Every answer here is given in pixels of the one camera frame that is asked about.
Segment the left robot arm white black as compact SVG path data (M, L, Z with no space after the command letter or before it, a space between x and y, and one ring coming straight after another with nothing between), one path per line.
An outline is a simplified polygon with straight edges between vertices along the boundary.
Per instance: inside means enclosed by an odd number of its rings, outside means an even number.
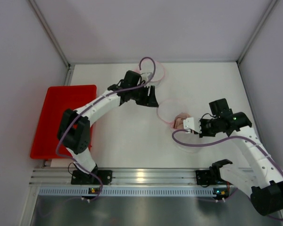
M149 86L140 74L131 70L95 100L74 110L66 109L63 112L57 133L58 146L66 148L80 171L90 174L97 168L89 150L92 125L109 111L130 100L140 106L158 107L155 86Z

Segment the spare white mesh laundry bag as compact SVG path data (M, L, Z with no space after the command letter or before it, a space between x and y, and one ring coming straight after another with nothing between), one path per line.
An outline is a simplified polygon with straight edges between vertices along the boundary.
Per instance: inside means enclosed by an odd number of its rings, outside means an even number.
M172 133L184 129L183 121L191 117L183 99L170 98L163 100L158 106L157 116L169 126L167 132L177 149L188 154L196 154L200 151L200 148L184 146L175 142L172 138Z

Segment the pink lace bra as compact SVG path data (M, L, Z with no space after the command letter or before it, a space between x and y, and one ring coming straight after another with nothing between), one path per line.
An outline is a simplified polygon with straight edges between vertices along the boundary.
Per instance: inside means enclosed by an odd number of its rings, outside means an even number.
M190 118L190 115L188 113L178 114L174 119L172 128L173 129L184 129L183 121L187 118Z

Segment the white mesh laundry bag pink trim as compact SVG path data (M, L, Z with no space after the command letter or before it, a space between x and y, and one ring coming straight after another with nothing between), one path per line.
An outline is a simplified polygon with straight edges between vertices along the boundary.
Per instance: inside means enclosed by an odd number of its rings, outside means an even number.
M166 75L166 70L160 62L157 61L154 62L155 64L153 64L153 62L150 59L145 59L141 63L141 68L139 67L138 64L134 69L134 71L139 74L145 72L153 72L153 79L149 83L149 86L159 87Z

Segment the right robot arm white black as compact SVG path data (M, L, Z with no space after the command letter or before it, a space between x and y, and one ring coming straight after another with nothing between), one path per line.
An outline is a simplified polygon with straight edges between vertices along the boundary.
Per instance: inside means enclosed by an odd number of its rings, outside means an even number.
M225 133L232 140L251 167L250 177L228 159L209 167L206 185L229 182L245 193L262 216L283 210L283 171L276 165L257 137L252 123L245 113L233 113L226 99L209 103L212 119L200 119L200 137L214 137Z

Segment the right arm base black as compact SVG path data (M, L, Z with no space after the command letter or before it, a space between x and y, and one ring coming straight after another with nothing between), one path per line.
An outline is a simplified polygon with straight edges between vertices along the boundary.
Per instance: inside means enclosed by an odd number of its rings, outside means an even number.
M212 185L225 185L226 181L221 179L220 169L233 162L227 159L212 163L209 169L196 170L196 183L202 187L208 187Z

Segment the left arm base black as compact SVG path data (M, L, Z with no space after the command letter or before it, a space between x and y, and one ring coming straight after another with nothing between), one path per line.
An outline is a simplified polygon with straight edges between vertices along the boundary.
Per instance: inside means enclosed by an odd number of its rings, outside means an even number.
M68 173L71 174L72 185L100 185L100 181L88 173L84 173L75 166L74 163L70 163L67 168ZM93 171L102 182L103 185L108 185L112 181L111 170L99 170L98 167Z

